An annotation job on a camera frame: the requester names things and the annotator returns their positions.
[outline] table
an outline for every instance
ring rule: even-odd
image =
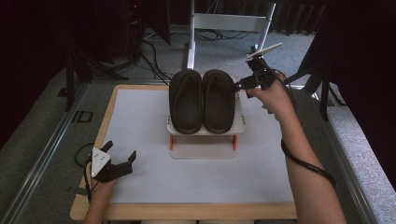
[[[153,90],[166,91],[166,86],[119,85],[113,91],[101,128],[95,141],[96,147],[104,144],[107,128],[113,115],[118,91]],[[74,220],[82,220],[88,210],[86,197],[76,195],[70,211]],[[282,203],[111,203],[105,220],[144,219],[295,219],[294,202]]]

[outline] metal stand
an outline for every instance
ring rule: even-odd
[[[195,29],[213,29],[213,30],[235,30],[246,32],[260,32],[262,36],[256,50],[263,49],[271,19],[274,14],[276,4],[271,4],[271,10],[267,17],[252,16],[236,16],[236,15],[220,15],[195,13],[194,0],[191,0],[191,39],[189,45],[189,58],[187,60],[187,68],[194,68],[195,57]]]

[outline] black cord on floor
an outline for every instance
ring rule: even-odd
[[[154,69],[153,65],[151,64],[151,62],[149,61],[149,59],[143,54],[141,53],[143,59],[148,63],[148,65],[152,68],[152,71],[157,75],[157,77],[159,77],[163,83],[165,83],[166,86],[169,86],[169,84],[166,82],[166,80]]]
[[[140,55],[129,55],[128,56],[128,61],[126,63],[121,63],[112,67],[109,67],[108,69],[117,72],[121,69],[125,69],[128,68],[128,70],[134,68],[134,66],[136,65],[136,63],[139,61],[140,59]]]
[[[148,44],[149,46],[151,46],[152,50],[154,51],[154,63],[150,63],[150,66],[151,66],[153,69],[156,69],[162,76],[164,76],[164,77],[166,77],[166,78],[168,78],[168,79],[171,79],[171,77],[169,77],[169,76],[167,75],[168,73],[163,72],[163,71],[160,69],[160,66],[158,65],[158,61],[157,61],[157,50],[155,49],[155,46],[154,46],[153,44],[151,44],[150,42],[146,41],[146,40],[143,40],[143,43]]]
[[[88,143],[88,144],[86,144],[86,145],[80,147],[80,148],[77,150],[76,154],[75,154],[75,163],[76,163],[78,166],[82,167],[82,168],[84,168],[84,164],[82,164],[82,163],[80,163],[80,162],[78,161],[78,154],[79,154],[79,153],[81,152],[81,150],[84,149],[85,147],[93,147],[93,143]]]
[[[190,30],[185,30],[185,31],[176,31],[176,32],[171,32],[170,35],[190,35],[191,32]],[[201,35],[201,34],[212,34],[214,35],[214,37],[211,36],[207,36],[207,35]],[[236,35],[233,36],[227,36],[224,33],[222,33],[221,31],[218,30],[211,30],[211,29],[196,29],[195,30],[195,36],[197,37],[197,39],[200,40],[204,40],[204,41],[220,41],[220,40],[230,40],[230,39],[243,39],[245,37],[247,37],[248,35],[250,35],[251,32],[245,32],[245,31],[241,31]]]

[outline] white board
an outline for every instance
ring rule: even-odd
[[[176,160],[169,153],[168,91],[119,90],[105,142],[112,163],[136,150],[134,172],[118,180],[112,203],[292,202],[280,128],[257,99],[241,94],[246,131],[229,160]]]

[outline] slipper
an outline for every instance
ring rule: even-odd
[[[172,124],[179,133],[193,134],[202,127],[202,78],[191,69],[176,73],[169,83]]]
[[[235,92],[233,79],[220,70],[209,70],[203,78],[204,125],[211,133],[227,133],[233,126]]]

